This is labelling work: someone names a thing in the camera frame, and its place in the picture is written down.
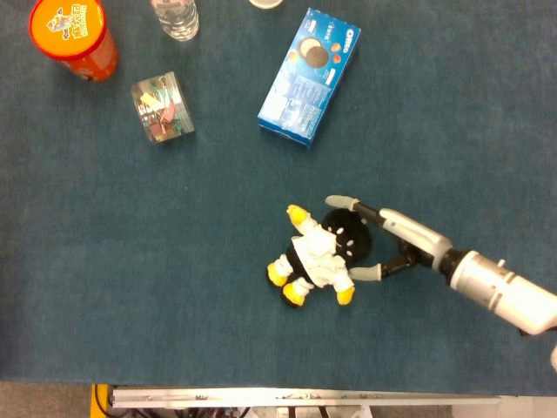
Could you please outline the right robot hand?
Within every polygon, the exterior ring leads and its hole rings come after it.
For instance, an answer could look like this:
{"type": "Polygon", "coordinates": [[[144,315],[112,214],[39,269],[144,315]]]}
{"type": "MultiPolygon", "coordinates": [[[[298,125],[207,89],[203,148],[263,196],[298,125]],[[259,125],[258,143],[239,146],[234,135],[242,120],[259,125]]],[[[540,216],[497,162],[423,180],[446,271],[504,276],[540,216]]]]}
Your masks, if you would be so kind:
{"type": "Polygon", "coordinates": [[[361,218],[389,232],[399,243],[399,255],[371,267],[349,270],[352,279],[380,281],[417,264],[431,268],[450,280],[457,265],[466,255],[453,248],[451,240],[393,209],[374,209],[358,199],[330,195],[325,202],[332,207],[356,212],[361,218]]]}

